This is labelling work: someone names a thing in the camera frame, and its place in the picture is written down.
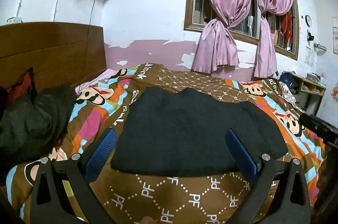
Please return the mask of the black shirt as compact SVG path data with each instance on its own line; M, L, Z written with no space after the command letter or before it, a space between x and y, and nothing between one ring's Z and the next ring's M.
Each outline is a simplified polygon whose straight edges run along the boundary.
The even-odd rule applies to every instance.
M252 154L278 159L287 146L276 122L255 104L227 103L186 88L148 87L130 106L110 166L128 174L198 177L237 169L231 129Z

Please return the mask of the pile of dark clothes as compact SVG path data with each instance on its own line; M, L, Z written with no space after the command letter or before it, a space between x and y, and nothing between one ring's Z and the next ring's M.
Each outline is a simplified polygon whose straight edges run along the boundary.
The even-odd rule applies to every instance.
M1 87L2 170L50 152L65 132L76 98L69 85L38 92L32 68L12 86Z

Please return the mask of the wooden shelf desk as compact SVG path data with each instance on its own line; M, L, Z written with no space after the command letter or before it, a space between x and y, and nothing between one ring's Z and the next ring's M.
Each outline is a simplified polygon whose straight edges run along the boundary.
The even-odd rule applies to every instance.
M290 93L288 96L291 98L291 103L309 115L317 115L324 98L326 87L315 80L314 73L308 74L313 78L312 80L308 77L299 76L295 74L295 72L290 73L296 82L292 90L288 88L288 93Z

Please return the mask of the blue bag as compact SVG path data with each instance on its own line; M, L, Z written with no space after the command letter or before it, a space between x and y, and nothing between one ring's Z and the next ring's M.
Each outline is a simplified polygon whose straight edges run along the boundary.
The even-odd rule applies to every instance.
M292 74L290 72L284 72L280 77L279 77L279 82L283 82L287 85L287 87L292 90L295 85L296 82L292 76Z

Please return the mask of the wooden headboard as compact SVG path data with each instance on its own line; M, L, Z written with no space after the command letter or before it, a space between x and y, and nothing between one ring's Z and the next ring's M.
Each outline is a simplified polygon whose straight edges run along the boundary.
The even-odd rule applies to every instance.
M79 85L106 70L103 28L66 22L1 26L1 86L33 69L37 91Z

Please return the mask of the pink left curtain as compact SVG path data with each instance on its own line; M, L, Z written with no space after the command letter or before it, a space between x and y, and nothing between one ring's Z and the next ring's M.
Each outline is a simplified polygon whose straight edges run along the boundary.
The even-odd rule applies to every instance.
M204 26L192 64L193 71L207 74L220 66L239 64L237 46L229 29L248 16L252 0L210 0L210 3L217 17Z

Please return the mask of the wooden window frame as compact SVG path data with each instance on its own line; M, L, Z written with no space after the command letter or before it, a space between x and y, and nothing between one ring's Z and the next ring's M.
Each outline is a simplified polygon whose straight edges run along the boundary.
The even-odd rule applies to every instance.
M258 44L261 29L261 11L258 3L259 0L252 0L248 16L235 28L230 29L230 33L235 40L252 45ZM204 26L216 17L210 0L186 0L184 30L202 32ZM300 43L297 0L294 0L286 15L266 13L266 20L271 29L275 51L297 60Z

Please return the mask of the round wall clock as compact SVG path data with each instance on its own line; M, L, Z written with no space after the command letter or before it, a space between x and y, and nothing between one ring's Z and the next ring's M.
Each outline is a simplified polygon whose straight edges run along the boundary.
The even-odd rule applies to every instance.
M312 19L311 19L310 15L305 16L305 22L306 22L308 27L312 26Z

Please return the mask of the white wall socket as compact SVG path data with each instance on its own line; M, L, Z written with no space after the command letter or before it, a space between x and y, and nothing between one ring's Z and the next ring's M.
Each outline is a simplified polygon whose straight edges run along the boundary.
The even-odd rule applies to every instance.
M6 23L7 24L23 23L23 21L22 21L21 17L11 17L11 18L7 19Z

